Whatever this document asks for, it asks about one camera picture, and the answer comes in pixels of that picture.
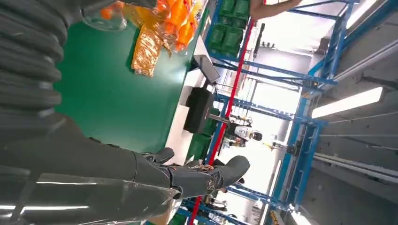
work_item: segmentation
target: green storage bin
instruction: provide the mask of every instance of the green storage bin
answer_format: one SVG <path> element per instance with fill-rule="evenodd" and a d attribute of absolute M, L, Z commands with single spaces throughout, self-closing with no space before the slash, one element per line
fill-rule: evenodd
<path fill-rule="evenodd" d="M 220 15 L 218 17 L 218 23 L 225 26 L 230 26 L 245 30 L 247 19 L 235 18 L 227 15 Z"/>
<path fill-rule="evenodd" d="M 187 217 L 181 214 L 174 214 L 168 225 L 184 225 Z"/>
<path fill-rule="evenodd" d="M 218 110 L 216 108 L 212 108 L 212 109 L 210 109 L 210 114 L 219 116 L 221 114 L 221 112 L 220 112 L 220 110 Z M 202 134 L 205 136 L 211 137 L 214 134 L 216 127 L 217 127 L 217 121 L 208 119 L 206 121 L 206 126 L 203 129 Z"/>
<path fill-rule="evenodd" d="M 218 16 L 218 23 L 226 26 L 232 26 L 232 17 L 226 15 L 219 15 Z"/>
<path fill-rule="evenodd" d="M 220 8 L 221 15 L 230 15 L 234 11 L 234 6 L 236 4 L 236 0 L 224 0 L 222 1 L 222 5 Z"/>
<path fill-rule="evenodd" d="M 228 27 L 225 38 L 222 41 L 221 52 L 224 54 L 231 54 L 228 56 L 237 56 L 239 52 L 240 43 L 243 40 L 243 30 Z"/>
<path fill-rule="evenodd" d="M 246 25 L 247 25 L 247 19 L 241 19 L 241 18 L 233 18 L 232 19 L 232 27 L 245 30 Z"/>
<path fill-rule="evenodd" d="M 186 159 L 193 156 L 193 160 L 203 159 L 209 149 L 211 138 L 201 134 L 194 134 L 188 149 Z"/>
<path fill-rule="evenodd" d="M 250 15 L 250 1 L 237 0 L 232 16 L 239 19 L 248 20 Z"/>
<path fill-rule="evenodd" d="M 228 27 L 222 24 L 216 24 L 213 27 L 213 32 L 210 36 L 210 46 L 211 47 L 220 47 L 223 40 L 225 33 L 227 31 Z"/>

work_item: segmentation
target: orange juice bottle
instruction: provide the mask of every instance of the orange juice bottle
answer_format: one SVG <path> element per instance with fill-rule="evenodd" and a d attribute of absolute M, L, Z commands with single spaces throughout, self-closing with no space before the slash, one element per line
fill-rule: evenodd
<path fill-rule="evenodd" d="M 176 46 L 174 48 L 175 51 L 179 52 L 184 50 L 188 46 L 189 42 L 193 39 L 202 16 L 202 8 L 202 3 L 197 1 L 193 7 L 193 10 L 188 16 L 187 23 L 178 30 L 178 37 L 176 40 Z"/>
<path fill-rule="evenodd" d="M 170 14 L 164 22 L 164 31 L 166 35 L 177 35 L 178 29 L 186 22 L 194 4 L 194 0 L 175 0 L 171 7 Z"/>

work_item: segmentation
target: workbench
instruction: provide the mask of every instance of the workbench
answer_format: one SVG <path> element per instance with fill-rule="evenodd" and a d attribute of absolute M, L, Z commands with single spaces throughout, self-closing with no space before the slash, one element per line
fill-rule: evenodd
<path fill-rule="evenodd" d="M 138 34 L 130 23 L 122 32 L 98 31 L 82 22 L 72 26 L 58 65 L 63 77 L 55 89 L 62 104 L 56 110 L 74 119 L 87 137 L 154 152 L 165 146 L 199 32 L 185 56 L 169 58 L 162 49 L 152 78 L 130 69 Z"/>

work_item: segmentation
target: hand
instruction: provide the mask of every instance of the hand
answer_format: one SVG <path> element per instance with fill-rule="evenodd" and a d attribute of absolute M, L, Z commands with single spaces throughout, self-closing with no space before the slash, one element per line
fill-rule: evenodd
<path fill-rule="evenodd" d="M 295 6 L 298 6 L 302 0 L 290 0 Z"/>

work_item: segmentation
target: red pole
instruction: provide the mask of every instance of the red pole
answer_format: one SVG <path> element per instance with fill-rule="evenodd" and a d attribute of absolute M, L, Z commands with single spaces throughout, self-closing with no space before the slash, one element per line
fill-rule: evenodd
<path fill-rule="evenodd" d="M 238 67 L 237 67 L 237 75 L 235 77 L 234 86 L 232 88 L 230 100 L 228 102 L 227 112 L 225 114 L 226 118 L 228 118 L 230 116 L 231 111 L 232 111 L 232 104 L 234 102 L 234 98 L 235 98 L 235 94 L 236 94 L 236 90 L 237 90 L 237 83 L 239 82 L 240 73 L 242 72 L 243 62 L 245 60 L 245 53 L 246 53 L 246 49 L 247 49 L 247 44 L 249 43 L 250 34 L 252 33 L 253 25 L 254 25 L 254 21 L 250 20 L 249 26 L 247 27 L 247 30 L 246 30 L 247 38 L 245 38 L 245 41 L 244 41 L 242 49 L 241 49 L 242 54 L 241 54 L 241 57 L 239 59 L 239 64 L 238 64 Z M 217 153 L 217 149 L 220 146 L 222 137 L 224 137 L 224 132 L 225 132 L 226 128 L 227 128 L 227 125 L 225 123 L 222 123 L 220 133 L 217 136 L 217 140 L 215 142 L 214 149 L 213 149 L 212 155 L 211 155 L 210 160 L 209 160 L 209 164 L 210 165 L 212 165 L 213 162 L 214 162 L 215 154 Z M 193 221 L 195 220 L 195 217 L 198 214 L 201 198 L 202 198 L 201 196 L 196 198 L 195 206 L 193 207 L 191 219 L 189 220 L 188 225 L 193 225 Z"/>

